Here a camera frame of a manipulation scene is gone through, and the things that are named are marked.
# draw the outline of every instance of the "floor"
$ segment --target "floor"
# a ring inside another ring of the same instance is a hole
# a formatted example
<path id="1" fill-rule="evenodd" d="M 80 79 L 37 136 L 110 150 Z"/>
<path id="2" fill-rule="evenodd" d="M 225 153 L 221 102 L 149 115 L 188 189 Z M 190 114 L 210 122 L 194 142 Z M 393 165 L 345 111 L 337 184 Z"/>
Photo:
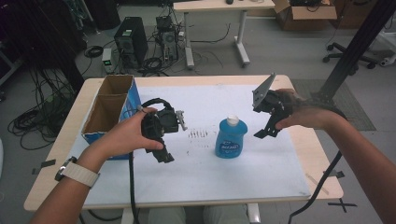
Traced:
<path id="1" fill-rule="evenodd" d="M 146 9 L 136 7 L 121 7 L 120 17 L 139 15 Z M 146 34 L 153 31 L 150 23 L 146 24 Z M 103 46 L 112 40 L 116 29 L 102 31 L 101 34 L 87 33 L 88 45 Z M 227 32 L 227 26 L 199 26 L 191 29 L 191 36 L 195 40 L 216 40 Z M 333 70 L 337 60 L 323 63 L 322 58 L 327 55 L 326 44 L 337 41 L 347 45 L 356 30 L 335 30 L 330 24 L 321 31 L 285 32 L 282 31 L 274 18 L 247 19 L 244 44 L 251 64 L 242 67 L 240 58 L 233 47 L 233 35 L 237 33 L 237 25 L 232 24 L 229 34 L 224 40 L 216 44 L 193 43 L 196 68 L 185 69 L 185 61 L 181 53 L 180 62 L 166 71 L 169 76 L 223 76 L 223 75 L 262 75 L 276 72 L 290 78 L 326 79 Z M 369 55 L 382 60 L 392 54 L 386 46 L 374 43 L 367 52 Z M 92 60 L 85 58 L 82 53 L 77 56 L 76 64 L 82 72 L 89 67 L 84 78 L 103 77 L 106 75 L 100 58 Z M 362 132 L 370 141 L 381 149 L 391 160 L 396 161 L 396 121 L 394 102 L 396 95 L 396 65 L 386 67 L 377 66 L 367 69 L 365 63 L 360 63 L 357 74 L 346 79 L 346 84 L 357 98 L 362 108 L 376 127 L 375 132 Z M 49 153 L 50 146 L 38 150 L 24 150 L 20 146 L 20 138 L 7 131 L 8 124 L 19 114 L 35 105 L 35 86 L 27 68 L 22 67 L 13 75 L 1 90 L 7 99 L 0 103 L 0 137 L 4 145 L 4 167 L 0 179 L 0 222 L 27 223 L 32 212 L 23 209 L 24 201 L 30 188 L 35 182 L 36 174 L 33 169 L 38 168 Z M 316 131 L 320 143 L 330 159 L 337 148 L 329 136 Z M 41 146 L 38 133 L 31 133 L 25 139 L 30 147 Z M 344 159 L 336 166 L 337 171 L 343 171 L 345 177 L 339 181 L 344 190 L 341 206 L 339 200 L 316 201 L 309 209 L 293 219 L 293 223 L 381 223 L 373 207 L 362 192 L 356 177 L 351 172 Z M 304 203 L 260 203 L 262 223 L 286 223 L 289 214 Z M 202 223 L 201 207 L 189 207 L 188 223 Z M 95 210 L 100 217 L 117 217 L 120 209 Z M 142 223 L 147 222 L 147 209 L 140 211 Z M 87 211 L 82 212 L 86 223 L 120 223 L 115 221 L 99 221 Z"/>

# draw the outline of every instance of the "office chair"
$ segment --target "office chair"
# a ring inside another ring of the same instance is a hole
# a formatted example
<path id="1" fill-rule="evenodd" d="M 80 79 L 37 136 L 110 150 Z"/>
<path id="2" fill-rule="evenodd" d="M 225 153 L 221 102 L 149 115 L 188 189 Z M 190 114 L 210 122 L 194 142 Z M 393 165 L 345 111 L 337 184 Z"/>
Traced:
<path id="1" fill-rule="evenodd" d="M 341 53 L 332 53 L 332 54 L 327 55 L 322 60 L 324 63 L 328 63 L 330 61 L 330 58 L 341 58 L 341 56 L 343 56 L 343 53 L 346 51 L 346 48 L 344 48 L 343 46 L 341 46 L 340 44 L 337 44 L 335 42 L 333 42 L 332 44 L 327 46 L 327 50 L 333 50 L 334 48 L 340 50 Z M 360 61 L 368 63 L 366 65 L 366 67 L 368 69 L 373 69 L 373 68 L 375 68 L 375 65 L 378 64 L 378 61 L 376 59 L 372 59 L 372 58 L 369 58 L 366 56 L 361 56 Z M 351 76 L 354 75 L 356 73 L 356 71 L 358 71 L 358 69 L 359 69 L 359 66 L 357 64 L 355 64 L 355 66 L 351 69 L 349 74 Z"/>

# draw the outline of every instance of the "table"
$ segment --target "table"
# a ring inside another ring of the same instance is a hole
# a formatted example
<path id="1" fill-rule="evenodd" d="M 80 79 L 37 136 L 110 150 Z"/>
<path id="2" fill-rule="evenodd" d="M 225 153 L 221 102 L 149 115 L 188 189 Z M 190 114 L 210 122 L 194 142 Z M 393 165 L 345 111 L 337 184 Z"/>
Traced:
<path id="1" fill-rule="evenodd" d="M 190 37 L 190 21 L 198 21 L 202 24 L 208 25 L 213 22 L 226 21 L 227 23 L 234 22 L 233 14 L 240 12 L 239 16 L 239 31 L 238 36 L 235 37 L 235 44 L 242 57 L 242 66 L 250 64 L 248 54 L 242 43 L 245 29 L 246 17 L 249 9 L 267 9 L 274 8 L 275 4 L 271 0 L 253 2 L 251 0 L 234 0 L 233 4 L 228 5 L 225 0 L 201 0 L 191 2 L 174 3 L 174 10 L 184 13 L 184 27 L 186 40 L 186 63 L 187 67 L 192 69 L 194 67 L 194 60 L 192 57 L 191 37 Z"/>
<path id="2" fill-rule="evenodd" d="M 138 87 L 160 87 L 160 86 L 197 86 L 197 85 L 260 85 L 268 76 L 218 76 L 218 77 L 137 77 L 135 79 Z M 56 139 L 47 161 L 56 160 L 55 165 L 42 168 L 32 190 L 30 191 L 24 208 L 29 211 L 35 211 L 50 191 L 55 187 L 57 182 L 54 180 L 58 168 L 63 164 L 64 159 L 72 148 L 76 136 L 80 130 L 88 110 L 91 107 L 92 100 L 96 91 L 100 87 L 103 79 L 92 78 L 85 81 L 78 98 L 76 99 L 61 132 Z M 292 88 L 291 82 L 286 76 L 276 76 L 273 83 L 273 89 Z M 322 172 L 328 167 L 329 161 L 318 141 L 315 132 L 312 129 L 303 127 L 289 128 L 290 138 L 300 164 L 303 168 L 306 182 L 312 193 L 322 176 Z M 318 199 L 338 199 L 343 196 L 341 186 L 335 176 L 329 177 L 325 182 Z M 254 202 L 268 202 L 267 199 L 257 199 Z M 140 207 L 150 207 L 151 204 L 139 204 Z M 91 208 L 125 208 L 130 207 L 129 204 L 90 204 L 84 205 L 85 209 Z"/>

